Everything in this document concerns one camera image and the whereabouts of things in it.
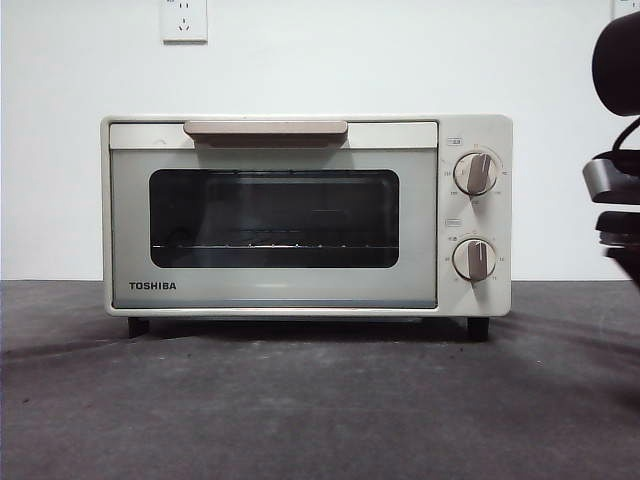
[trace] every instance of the control panel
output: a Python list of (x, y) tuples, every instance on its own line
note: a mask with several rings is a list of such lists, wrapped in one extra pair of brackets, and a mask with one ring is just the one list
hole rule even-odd
[(440, 122), (438, 304), (460, 315), (511, 304), (512, 123), (460, 116)]

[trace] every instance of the oven door handle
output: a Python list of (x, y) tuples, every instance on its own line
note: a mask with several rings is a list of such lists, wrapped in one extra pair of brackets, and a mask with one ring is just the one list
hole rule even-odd
[(218, 148), (339, 147), (347, 140), (345, 121), (206, 121), (184, 123), (196, 145)]

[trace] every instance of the black object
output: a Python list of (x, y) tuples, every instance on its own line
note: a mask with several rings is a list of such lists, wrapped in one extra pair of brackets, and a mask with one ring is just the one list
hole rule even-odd
[(640, 12), (611, 22), (593, 53), (593, 83), (616, 115), (640, 115)]
[[(611, 112), (621, 116), (640, 115), (640, 13), (619, 18), (603, 30), (593, 52), (592, 71), (598, 96)], [(601, 194), (592, 195), (594, 201), (639, 203), (640, 151), (621, 149), (638, 127), (640, 118), (620, 134), (610, 152), (592, 160), (597, 163), (591, 165), (601, 167), (592, 167), (585, 173), (590, 191), (591, 184), (606, 187)], [(598, 218), (596, 229), (600, 231), (601, 243), (614, 247), (607, 250), (607, 256), (616, 260), (640, 287), (640, 214), (604, 212)]]
[(603, 212), (598, 218), (596, 230), (606, 233), (640, 234), (640, 213)]
[(467, 335), (472, 342), (489, 340), (489, 317), (467, 318)]
[(149, 320), (129, 317), (129, 338), (139, 337), (145, 333), (149, 333)]
[(607, 257), (618, 262), (636, 286), (640, 287), (640, 249), (610, 248), (607, 250)]
[(640, 151), (638, 150), (612, 150), (596, 155), (594, 158), (610, 160), (622, 173), (640, 177)]

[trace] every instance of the temperature dial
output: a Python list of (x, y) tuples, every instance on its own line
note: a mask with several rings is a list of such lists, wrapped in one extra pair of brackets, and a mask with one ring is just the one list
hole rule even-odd
[(462, 157), (453, 171), (458, 188), (470, 196), (487, 193), (496, 184), (497, 176), (496, 164), (486, 153)]
[(483, 240), (467, 240), (453, 252), (453, 266), (464, 279), (481, 282), (493, 273), (496, 252)]

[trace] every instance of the oven foot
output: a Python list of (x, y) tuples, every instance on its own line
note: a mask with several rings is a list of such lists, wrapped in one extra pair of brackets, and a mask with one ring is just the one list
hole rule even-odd
[(489, 340), (489, 317), (468, 317), (467, 335), (472, 342)]
[(149, 320), (129, 317), (129, 338), (139, 337), (145, 333), (149, 333)]

